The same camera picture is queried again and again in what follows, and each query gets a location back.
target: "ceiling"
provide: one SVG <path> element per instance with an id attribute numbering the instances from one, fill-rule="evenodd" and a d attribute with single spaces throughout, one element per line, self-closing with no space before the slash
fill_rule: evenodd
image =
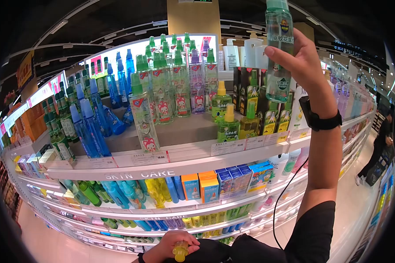
<path id="1" fill-rule="evenodd" d="M 362 47 L 366 52 L 386 58 L 383 39 L 377 34 L 378 25 L 371 17 L 361 14 L 361 7 L 352 5 L 352 8 L 337 8 L 337 3 L 316 0 L 292 0 L 289 3 L 300 7 L 307 13 L 323 23 L 342 42 L 351 43 Z M 165 0 L 43 0 L 41 5 L 31 9 L 28 18 L 21 24 L 23 32 L 11 47 L 11 54 L 32 48 L 35 45 L 53 45 L 61 43 L 85 43 L 88 45 L 74 45 L 72 48 L 63 49 L 62 46 L 41 48 L 35 50 L 35 71 L 41 80 L 47 80 L 57 72 L 75 65 L 85 57 L 102 51 L 106 48 L 102 43 L 106 39 L 98 39 L 114 33 L 152 21 L 167 19 L 167 6 Z M 220 18 L 234 21 L 243 21 L 260 26 L 265 25 L 264 13 L 265 0 L 219 0 Z M 295 8 L 290 8 L 294 22 L 305 22 L 312 26 L 315 33 L 315 42 L 333 42 L 334 37 L 324 28 L 315 25 L 306 19 L 306 15 Z M 58 23 L 66 19 L 67 24 L 54 34 L 47 34 Z M 153 26 L 152 24 L 124 30 L 112 38 L 113 42 L 107 46 L 116 46 L 151 35 L 168 34 L 167 25 Z M 148 29 L 144 34 L 134 32 Z M 221 29 L 221 34 L 238 34 L 248 36 L 246 29 L 230 28 Z M 0 79 L 2 90 L 0 101 L 4 100 L 7 92 L 17 89 L 16 77 L 12 76 L 26 53 L 12 56 L 9 63 L 2 67 Z M 43 62 L 50 61 L 49 65 L 41 66 Z"/>

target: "raised arm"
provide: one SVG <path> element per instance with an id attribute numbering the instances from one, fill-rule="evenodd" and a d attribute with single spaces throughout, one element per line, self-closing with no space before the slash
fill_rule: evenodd
<path id="1" fill-rule="evenodd" d="M 294 29 L 295 57 L 274 47 L 266 55 L 291 72 L 308 93 L 311 110 L 321 119 L 337 115 L 337 104 L 321 68 L 315 44 Z M 325 201 L 335 201 L 342 160 L 341 128 L 312 131 L 306 193 L 297 220 L 310 208 Z"/>

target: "floor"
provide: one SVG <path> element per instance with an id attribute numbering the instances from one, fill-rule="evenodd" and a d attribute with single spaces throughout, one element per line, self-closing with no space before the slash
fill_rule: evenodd
<path id="1" fill-rule="evenodd" d="M 364 185 L 358 187 L 354 176 L 369 161 L 375 136 L 374 132 L 369 135 L 358 160 L 338 182 L 334 236 L 329 263 L 342 263 L 347 260 L 360 240 L 374 209 L 379 184 L 376 183 L 373 187 Z M 25 245 L 39 263 L 61 263 L 68 258 L 77 262 L 126 263 L 137 258 L 135 255 L 84 245 L 50 229 L 42 219 L 35 217 L 25 203 L 22 204 L 18 222 L 22 228 Z M 293 219 L 275 230 L 282 247 L 287 244 L 295 222 L 296 219 Z M 272 232 L 258 237 L 258 240 L 278 247 Z"/>

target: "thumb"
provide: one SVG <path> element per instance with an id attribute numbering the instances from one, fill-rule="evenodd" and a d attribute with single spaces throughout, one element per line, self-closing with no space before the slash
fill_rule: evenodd
<path id="1" fill-rule="evenodd" d="M 195 252 L 196 250 L 199 250 L 199 246 L 190 246 L 189 247 L 189 255 Z"/>
<path id="2" fill-rule="evenodd" d="M 299 67 L 298 59 L 296 59 L 293 55 L 280 50 L 279 48 L 267 46 L 265 48 L 265 54 L 269 57 L 269 59 L 281 65 L 288 71 L 294 71 Z"/>

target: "person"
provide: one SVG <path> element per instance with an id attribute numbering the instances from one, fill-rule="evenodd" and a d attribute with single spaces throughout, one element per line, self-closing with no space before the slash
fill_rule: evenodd
<path id="1" fill-rule="evenodd" d="M 335 98 L 311 40 L 294 29 L 295 56 L 271 46 L 265 48 L 265 53 L 290 71 L 295 81 L 306 90 L 313 113 L 320 119 L 337 116 Z M 168 231 L 158 245 L 139 254 L 134 262 L 175 262 L 172 250 L 178 241 L 187 241 L 190 245 L 184 262 L 326 262 L 331 247 L 341 160 L 340 126 L 312 130 L 307 188 L 284 250 L 270 247 L 246 234 L 238 236 L 230 247 L 212 239 L 197 240 L 186 231 Z"/>
<path id="2" fill-rule="evenodd" d="M 390 137 L 390 124 L 392 123 L 392 110 L 388 111 L 388 115 L 380 125 L 379 134 L 373 143 L 373 153 L 370 157 L 369 162 L 363 167 L 363 169 L 356 175 L 355 183 L 359 186 L 361 180 L 365 181 L 367 173 L 374 165 L 379 161 L 380 156 L 386 145 L 392 145 L 393 141 Z"/>

